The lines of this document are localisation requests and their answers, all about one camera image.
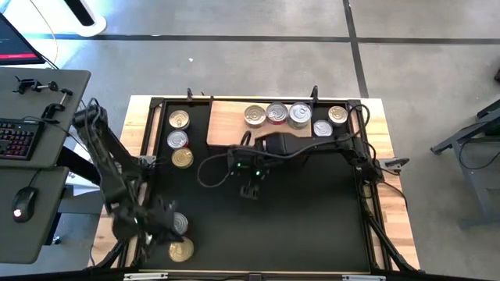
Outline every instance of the tin can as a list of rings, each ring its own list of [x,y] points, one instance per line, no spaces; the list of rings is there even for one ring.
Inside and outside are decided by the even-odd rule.
[[[251,128],[259,128],[266,121],[266,111],[258,105],[250,105],[245,109],[245,122]]]
[[[181,130],[172,131],[166,138],[167,144],[169,144],[169,146],[174,150],[186,147],[188,145],[188,141],[188,135]]]
[[[172,153],[172,163],[181,169],[186,169],[193,164],[193,152],[189,148],[179,148]]]
[[[326,120],[318,120],[314,122],[314,134],[318,137],[329,137],[334,131],[334,128]]]
[[[184,235],[188,231],[188,219],[179,212],[173,213],[173,228],[179,235]]]
[[[182,237],[184,242],[173,242],[170,244],[169,256],[172,261],[187,261],[195,252],[195,245],[187,237]]]
[[[340,126],[347,121],[347,110],[340,106],[332,106],[328,110],[328,120],[334,126]]]
[[[186,130],[189,127],[189,114],[184,110],[176,110],[170,114],[169,123],[178,130]]]
[[[269,123],[280,125],[287,121],[288,109],[281,102],[273,102],[267,106],[266,116]]]
[[[313,111],[307,104],[296,102],[290,107],[288,124],[294,129],[301,129],[307,126],[313,116],[312,113]]]

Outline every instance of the can lid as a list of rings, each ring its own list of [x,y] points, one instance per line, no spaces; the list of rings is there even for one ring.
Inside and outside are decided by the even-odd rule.
[[[187,261],[195,252],[195,246],[191,240],[182,237],[184,242],[173,242],[170,244],[169,256],[172,261],[183,262]]]
[[[252,125],[259,125],[266,121],[266,111],[258,105],[250,105],[245,110],[245,120]]]
[[[188,136],[184,131],[174,130],[169,133],[166,141],[172,148],[182,148],[188,143]]]
[[[285,120],[288,116],[288,109],[281,102],[273,102],[267,106],[266,115],[273,121]]]
[[[311,119],[311,108],[303,102],[294,103],[290,107],[290,118],[297,123],[304,123]]]
[[[189,166],[193,162],[193,153],[189,148],[177,149],[172,154],[172,163],[177,166],[184,168]]]
[[[184,110],[176,110],[170,114],[169,123],[174,128],[182,128],[189,123],[189,115]]]
[[[334,123],[344,123],[347,121],[347,110],[340,106],[332,106],[328,110],[328,117]]]
[[[326,120],[318,120],[314,122],[314,134],[318,137],[329,137],[334,129]]]
[[[188,231],[188,219],[179,212],[173,213],[173,228],[179,235],[183,235]]]

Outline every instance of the computer mouse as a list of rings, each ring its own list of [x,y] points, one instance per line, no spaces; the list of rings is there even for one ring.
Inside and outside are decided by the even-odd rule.
[[[37,192],[34,187],[23,187],[17,191],[12,201],[12,217],[15,222],[27,222],[31,219]]]

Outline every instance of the computer screen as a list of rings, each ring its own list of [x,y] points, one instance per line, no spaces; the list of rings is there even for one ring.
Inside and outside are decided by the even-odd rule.
[[[45,60],[0,13],[0,66],[35,63]]]

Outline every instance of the keyboard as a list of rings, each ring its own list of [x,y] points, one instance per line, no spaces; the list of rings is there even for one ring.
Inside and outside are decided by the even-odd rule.
[[[29,161],[45,123],[0,118],[0,159]]]

